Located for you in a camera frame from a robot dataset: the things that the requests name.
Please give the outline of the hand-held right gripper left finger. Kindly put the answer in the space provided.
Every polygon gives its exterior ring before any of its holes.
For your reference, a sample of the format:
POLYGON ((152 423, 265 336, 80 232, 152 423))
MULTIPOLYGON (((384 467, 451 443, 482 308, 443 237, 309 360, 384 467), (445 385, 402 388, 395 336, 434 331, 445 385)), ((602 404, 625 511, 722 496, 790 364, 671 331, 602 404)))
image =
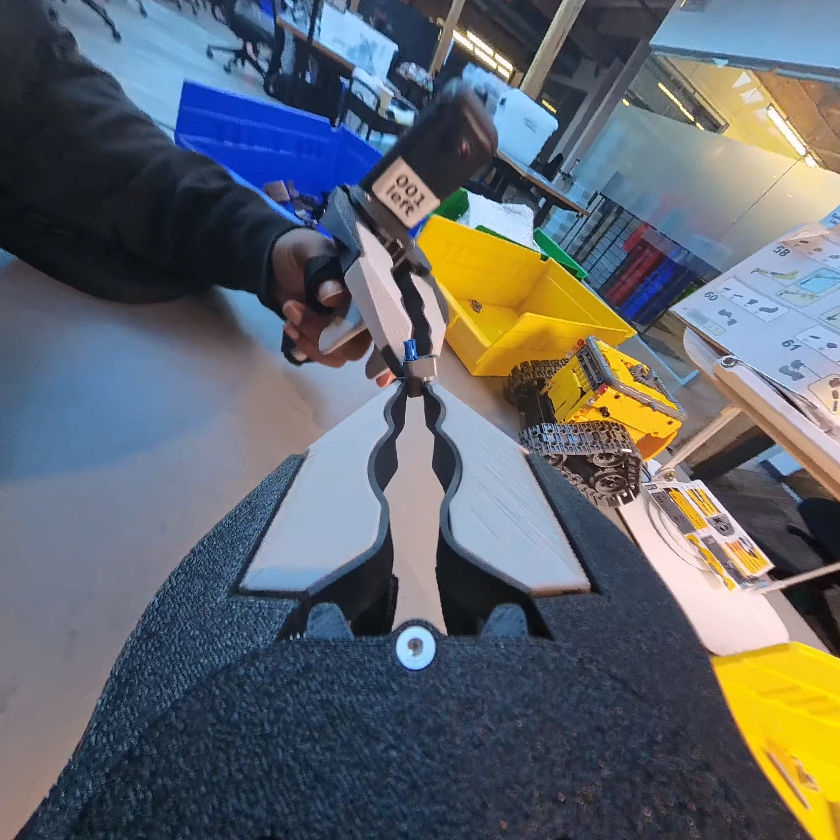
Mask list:
POLYGON ((404 428, 400 382, 311 444, 239 577, 242 596, 294 601, 281 635, 303 634, 317 605, 336 605, 359 636, 389 634, 398 580, 384 490, 404 428))

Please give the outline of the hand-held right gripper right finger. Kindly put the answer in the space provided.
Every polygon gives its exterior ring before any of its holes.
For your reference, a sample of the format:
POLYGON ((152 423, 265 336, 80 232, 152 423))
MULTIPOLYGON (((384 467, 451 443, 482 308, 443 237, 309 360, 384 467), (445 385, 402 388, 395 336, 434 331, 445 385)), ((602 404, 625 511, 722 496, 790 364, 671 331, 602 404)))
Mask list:
POLYGON ((435 574, 446 632, 477 636, 514 605, 527 634, 549 636, 538 602, 588 595, 592 583, 529 457, 440 384, 423 404, 444 492, 435 574))

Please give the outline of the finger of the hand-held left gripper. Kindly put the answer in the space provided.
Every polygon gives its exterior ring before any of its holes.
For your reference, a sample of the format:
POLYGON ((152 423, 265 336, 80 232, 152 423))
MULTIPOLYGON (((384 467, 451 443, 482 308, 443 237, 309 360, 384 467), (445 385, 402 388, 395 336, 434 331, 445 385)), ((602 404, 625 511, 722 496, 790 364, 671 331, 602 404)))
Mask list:
POLYGON ((344 273, 351 302, 344 322, 353 336, 366 330, 393 374, 403 379, 405 345, 414 335, 403 293, 393 276, 393 261, 380 240, 364 225, 355 226, 360 253, 344 273))
POLYGON ((448 304, 433 276, 411 274, 410 316, 418 356, 439 356, 448 328, 448 304))

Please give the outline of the grey two-hole connector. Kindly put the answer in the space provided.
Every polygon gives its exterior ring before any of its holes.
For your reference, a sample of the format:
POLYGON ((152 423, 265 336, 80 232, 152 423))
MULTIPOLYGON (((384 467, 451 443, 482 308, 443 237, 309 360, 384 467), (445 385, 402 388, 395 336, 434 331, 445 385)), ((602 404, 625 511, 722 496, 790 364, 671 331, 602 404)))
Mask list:
POLYGON ((430 354, 405 359, 403 372, 406 395, 410 398, 421 397, 427 385, 437 378, 438 355, 430 354))

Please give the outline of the person's left forearm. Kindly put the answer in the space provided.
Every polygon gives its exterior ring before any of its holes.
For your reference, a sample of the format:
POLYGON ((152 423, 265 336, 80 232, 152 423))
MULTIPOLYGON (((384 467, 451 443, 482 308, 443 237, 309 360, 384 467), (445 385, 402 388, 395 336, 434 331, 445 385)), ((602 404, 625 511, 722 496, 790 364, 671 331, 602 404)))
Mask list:
POLYGON ((225 168, 178 147, 46 2, 2 2, 2 250, 106 301, 220 286, 275 308, 271 251, 292 228, 225 168))

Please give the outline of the grey desk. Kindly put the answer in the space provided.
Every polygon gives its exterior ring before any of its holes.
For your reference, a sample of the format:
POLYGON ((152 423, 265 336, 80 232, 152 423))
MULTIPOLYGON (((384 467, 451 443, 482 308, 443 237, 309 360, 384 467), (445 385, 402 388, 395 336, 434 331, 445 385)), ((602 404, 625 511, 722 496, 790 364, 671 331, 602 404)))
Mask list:
POLYGON ((252 298, 125 307, 2 273, 2 838, 806 838, 645 557, 523 471, 592 582, 541 634, 281 639, 239 579, 367 400, 252 298))

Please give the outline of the person's left hand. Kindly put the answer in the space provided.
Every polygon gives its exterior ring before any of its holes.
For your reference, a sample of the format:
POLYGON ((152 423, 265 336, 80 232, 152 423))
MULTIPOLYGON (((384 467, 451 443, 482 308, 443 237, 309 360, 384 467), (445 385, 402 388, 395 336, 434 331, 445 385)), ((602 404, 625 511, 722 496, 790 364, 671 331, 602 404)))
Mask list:
POLYGON ((350 305, 350 294, 341 274, 331 275, 316 290, 322 311, 312 310, 306 303, 305 269, 311 259, 331 259, 335 250, 332 240, 307 228, 283 234, 272 249, 275 279, 269 299, 283 319, 281 348, 296 363, 308 360, 338 369, 363 359, 371 347, 370 334, 362 331, 331 353, 319 350, 321 333, 334 320, 333 310, 344 313, 350 305))

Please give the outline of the yellow parts bin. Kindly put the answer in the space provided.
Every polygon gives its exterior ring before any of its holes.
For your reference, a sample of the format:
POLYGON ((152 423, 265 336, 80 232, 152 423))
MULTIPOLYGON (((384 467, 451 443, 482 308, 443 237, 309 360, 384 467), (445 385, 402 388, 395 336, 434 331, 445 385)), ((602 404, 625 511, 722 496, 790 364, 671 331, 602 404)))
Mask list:
POLYGON ((448 304, 448 345, 474 376, 558 360, 591 335, 619 347, 637 333, 561 265, 527 248, 437 215, 416 243, 448 304))
POLYGON ((839 838, 839 659, 799 643, 711 666, 762 772, 811 838, 839 838))

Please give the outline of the white plastic container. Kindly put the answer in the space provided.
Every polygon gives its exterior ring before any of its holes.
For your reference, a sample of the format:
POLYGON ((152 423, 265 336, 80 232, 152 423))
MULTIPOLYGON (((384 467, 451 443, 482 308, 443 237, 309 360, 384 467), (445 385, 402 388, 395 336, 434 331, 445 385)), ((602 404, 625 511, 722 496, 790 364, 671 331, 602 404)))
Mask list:
POLYGON ((497 128, 497 151, 530 165, 559 124, 550 110, 519 89, 507 88, 499 96, 493 123, 497 128))

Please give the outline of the white foam sheet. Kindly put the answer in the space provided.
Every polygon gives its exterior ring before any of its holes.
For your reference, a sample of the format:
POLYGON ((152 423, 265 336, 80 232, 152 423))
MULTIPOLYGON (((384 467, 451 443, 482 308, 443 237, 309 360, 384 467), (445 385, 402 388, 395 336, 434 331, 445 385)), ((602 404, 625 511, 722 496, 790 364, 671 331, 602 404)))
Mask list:
POLYGON ((482 195, 467 192, 468 209, 459 223, 472 229, 491 232, 517 245, 539 250, 534 238, 534 211, 527 204, 497 203, 482 195))

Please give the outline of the dark work table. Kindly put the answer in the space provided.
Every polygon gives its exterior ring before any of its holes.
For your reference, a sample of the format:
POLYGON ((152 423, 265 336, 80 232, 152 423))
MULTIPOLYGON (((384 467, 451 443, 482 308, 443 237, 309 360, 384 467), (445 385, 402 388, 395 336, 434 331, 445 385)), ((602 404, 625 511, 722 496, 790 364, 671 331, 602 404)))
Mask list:
POLYGON ((495 152, 493 160, 497 173, 503 181, 513 180, 517 184, 524 183, 525 185, 533 186, 539 192, 542 198, 542 204, 534 214, 534 224, 536 227, 542 226, 549 219, 552 210, 555 208, 573 212, 578 217, 592 215, 592 211, 562 194, 558 187, 555 187, 530 166, 515 161, 501 150, 495 152))

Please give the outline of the yellow tracked brick bulldozer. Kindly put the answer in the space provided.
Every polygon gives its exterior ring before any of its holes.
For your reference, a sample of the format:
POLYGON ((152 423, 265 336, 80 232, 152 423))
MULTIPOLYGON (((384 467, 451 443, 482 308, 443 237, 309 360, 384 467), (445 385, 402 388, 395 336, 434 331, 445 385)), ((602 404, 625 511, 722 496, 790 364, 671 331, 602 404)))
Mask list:
POLYGON ((518 364, 506 396, 520 414, 520 446, 599 508, 637 498, 644 463, 686 420, 654 369, 594 336, 560 360, 518 364))

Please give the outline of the green storage bin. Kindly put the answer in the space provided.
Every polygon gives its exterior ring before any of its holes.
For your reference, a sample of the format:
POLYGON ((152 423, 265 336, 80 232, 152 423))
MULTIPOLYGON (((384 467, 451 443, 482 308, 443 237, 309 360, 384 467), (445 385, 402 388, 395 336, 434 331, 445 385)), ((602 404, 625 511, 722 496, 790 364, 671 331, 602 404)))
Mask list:
MULTIPOLYGON (((453 195, 445 199, 435 210, 433 210, 433 215, 441 216, 442 218, 450 222, 459 224, 462 227, 466 227, 459 223, 459 219, 466 213, 466 210, 468 209, 467 192, 470 191, 465 189, 464 187, 459 189, 453 195)), ((502 239, 508 243, 517 245, 509 240, 494 235, 489 231, 483 232, 481 228, 474 230, 477 230, 482 234, 490 235, 495 238, 502 239)), ((541 259, 553 259, 556 263, 558 263, 566 271, 568 271, 573 277, 580 281, 583 281, 587 278, 586 270, 583 269, 572 257, 570 257, 557 243, 555 243, 550 236, 544 233, 540 227, 536 227, 534 225, 533 235, 537 242, 539 250, 531 250, 530 248, 526 247, 524 248, 529 249, 535 253, 539 253, 541 259)))

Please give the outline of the blue storage bin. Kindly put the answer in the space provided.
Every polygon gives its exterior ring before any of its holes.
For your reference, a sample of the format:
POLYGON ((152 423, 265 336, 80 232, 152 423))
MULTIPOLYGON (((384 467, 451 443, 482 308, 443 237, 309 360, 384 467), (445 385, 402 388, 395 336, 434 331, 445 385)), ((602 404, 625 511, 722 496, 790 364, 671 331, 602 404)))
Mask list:
POLYGON ((264 186, 292 182, 303 196, 326 203, 316 229, 348 244, 364 217, 353 205, 356 186, 382 155, 344 127, 277 102, 185 80, 175 143, 218 164, 233 181, 248 216, 285 231, 305 223, 270 198, 264 186))

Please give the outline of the yellow printed leaflet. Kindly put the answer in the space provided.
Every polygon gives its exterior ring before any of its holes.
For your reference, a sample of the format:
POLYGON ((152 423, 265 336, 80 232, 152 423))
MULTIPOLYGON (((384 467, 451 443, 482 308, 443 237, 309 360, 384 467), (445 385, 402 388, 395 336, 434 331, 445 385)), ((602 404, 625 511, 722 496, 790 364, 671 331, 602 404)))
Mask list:
POLYGON ((648 514, 682 557, 712 573, 730 592, 763 580, 774 563, 700 480, 643 484, 648 514))

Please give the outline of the shelf of coloured bins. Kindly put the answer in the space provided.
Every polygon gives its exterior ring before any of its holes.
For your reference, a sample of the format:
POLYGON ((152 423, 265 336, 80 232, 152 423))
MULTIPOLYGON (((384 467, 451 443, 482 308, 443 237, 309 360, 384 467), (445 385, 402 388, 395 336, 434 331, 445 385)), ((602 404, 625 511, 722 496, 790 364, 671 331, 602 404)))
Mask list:
POLYGON ((564 243, 586 272, 586 281, 639 332, 720 275, 720 270, 660 233, 631 211, 597 193, 590 216, 576 223, 564 243))

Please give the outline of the black office chair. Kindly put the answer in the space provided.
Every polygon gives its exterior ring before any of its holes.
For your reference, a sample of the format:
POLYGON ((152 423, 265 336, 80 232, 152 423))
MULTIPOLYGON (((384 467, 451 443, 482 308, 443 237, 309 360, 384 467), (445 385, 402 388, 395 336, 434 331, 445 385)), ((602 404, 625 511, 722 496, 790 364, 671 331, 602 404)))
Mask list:
POLYGON ((228 55, 224 71, 232 73, 235 65, 251 67, 263 82, 269 78, 271 62, 277 47, 275 6, 260 1, 208 2, 213 18, 224 24, 238 40, 237 46, 208 45, 206 57, 216 53, 228 55))

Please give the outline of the instruction booklet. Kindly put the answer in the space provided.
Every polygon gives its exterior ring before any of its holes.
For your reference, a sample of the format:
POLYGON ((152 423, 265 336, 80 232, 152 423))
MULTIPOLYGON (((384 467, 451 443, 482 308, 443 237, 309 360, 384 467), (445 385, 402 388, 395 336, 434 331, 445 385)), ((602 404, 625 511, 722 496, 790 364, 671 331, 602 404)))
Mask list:
POLYGON ((839 209, 723 271, 671 312, 797 399, 839 418, 839 209))

